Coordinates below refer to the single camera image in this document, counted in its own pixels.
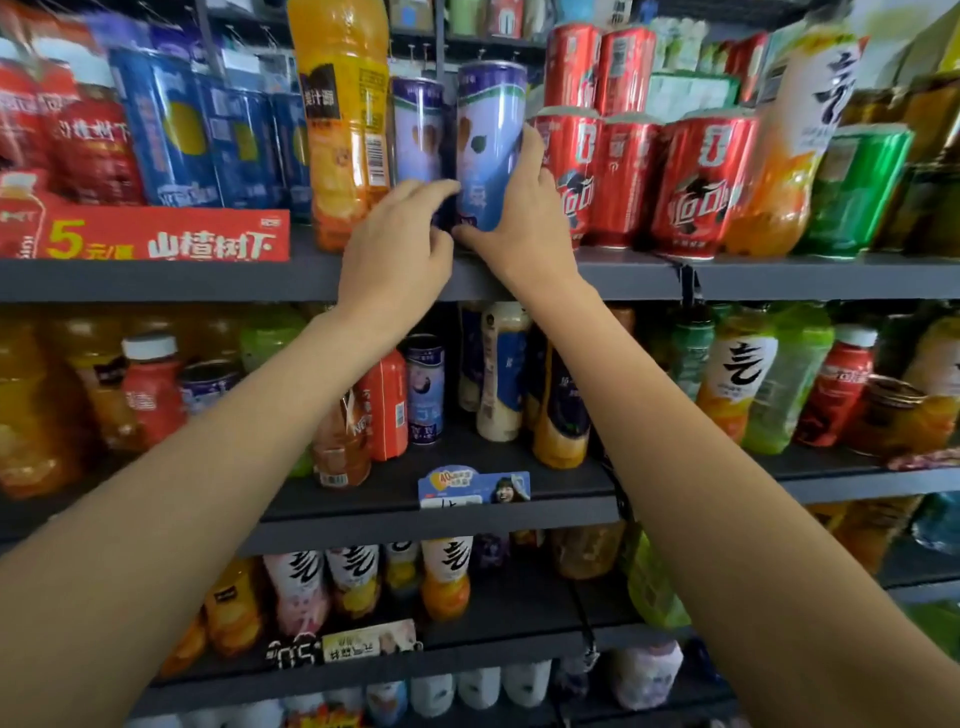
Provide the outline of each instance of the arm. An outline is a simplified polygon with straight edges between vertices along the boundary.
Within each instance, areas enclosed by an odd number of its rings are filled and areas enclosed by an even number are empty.
[[[399,185],[350,240],[332,311],[0,559],[10,725],[123,721],[321,417],[436,300],[453,242],[430,216],[457,189]]]
[[[564,358],[748,714],[766,726],[955,725],[960,667],[700,412],[580,278],[542,153],[527,129],[500,227],[454,234]]]

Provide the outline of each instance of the red bottle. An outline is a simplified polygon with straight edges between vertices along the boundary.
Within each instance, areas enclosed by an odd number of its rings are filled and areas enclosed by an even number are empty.
[[[595,105],[601,116],[643,111],[656,45],[657,36],[642,25],[603,36]]]
[[[364,411],[370,455],[377,462],[407,450],[407,365],[394,349],[357,383]]]
[[[600,31],[589,23],[565,23],[550,31],[543,78],[545,107],[593,106]]]
[[[152,448],[186,425],[177,384],[177,339],[166,333],[128,336],[123,354],[130,364],[121,386],[143,429],[144,442]]]
[[[716,255],[756,136],[748,109],[693,111],[671,124],[670,149],[650,232],[664,255]]]
[[[836,342],[800,413],[797,442],[829,448],[837,441],[874,370],[875,342],[872,328],[846,324],[836,328]]]
[[[543,166],[557,181],[574,248],[580,247],[580,240],[589,229],[594,195],[593,157],[601,123],[593,109],[576,107],[547,107],[534,119],[534,127],[546,146]]]

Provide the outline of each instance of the barcode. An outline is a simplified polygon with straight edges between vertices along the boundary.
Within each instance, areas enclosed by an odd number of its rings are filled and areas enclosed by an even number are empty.
[[[383,165],[383,137],[367,134],[367,177],[371,187],[387,186],[387,170]]]

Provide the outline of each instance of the bottle cap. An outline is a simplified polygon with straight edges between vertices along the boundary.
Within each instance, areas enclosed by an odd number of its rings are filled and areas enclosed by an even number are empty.
[[[856,324],[841,324],[836,328],[837,341],[852,347],[869,349],[876,343],[876,329]]]
[[[123,340],[123,354],[133,361],[165,359],[177,353],[177,339],[169,333],[141,333]]]

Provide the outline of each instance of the red can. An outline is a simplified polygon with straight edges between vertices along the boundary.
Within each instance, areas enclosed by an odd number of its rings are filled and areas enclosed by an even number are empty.
[[[407,450],[407,365],[394,349],[357,383],[367,415],[370,455],[377,462]]]
[[[595,26],[565,23],[550,31],[543,105],[592,108],[599,61],[600,31]]]
[[[656,45],[657,36],[642,25],[603,36],[595,104],[601,116],[643,111]]]
[[[797,423],[797,442],[815,448],[836,443],[874,370],[871,347],[876,331],[856,325],[836,328],[836,343],[827,354]]]
[[[576,107],[547,107],[534,119],[534,127],[546,146],[543,166],[557,181],[574,248],[580,247],[590,226],[595,186],[593,157],[601,123],[600,114],[593,109]]]
[[[693,111],[671,125],[670,149],[650,232],[658,251],[709,260],[727,230],[756,136],[748,109]]]
[[[622,113],[603,120],[597,152],[597,199],[590,219],[589,245],[632,248],[645,222],[644,202],[657,167],[659,121],[644,113]]]

